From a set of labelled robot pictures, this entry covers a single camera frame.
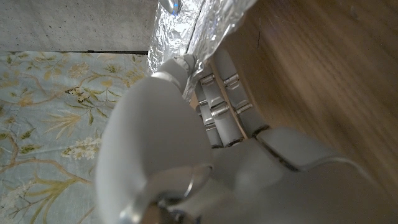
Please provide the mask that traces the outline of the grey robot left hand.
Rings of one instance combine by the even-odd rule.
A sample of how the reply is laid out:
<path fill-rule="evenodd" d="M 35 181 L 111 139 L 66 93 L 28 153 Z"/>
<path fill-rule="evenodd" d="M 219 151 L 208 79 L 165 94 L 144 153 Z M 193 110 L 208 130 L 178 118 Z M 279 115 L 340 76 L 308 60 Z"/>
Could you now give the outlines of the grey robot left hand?
<path fill-rule="evenodd" d="M 116 104 L 96 165 L 104 223 L 396 223 L 397 204 L 356 163 L 269 127 L 233 61 L 215 54 L 182 97 L 191 55 L 165 62 Z"/>

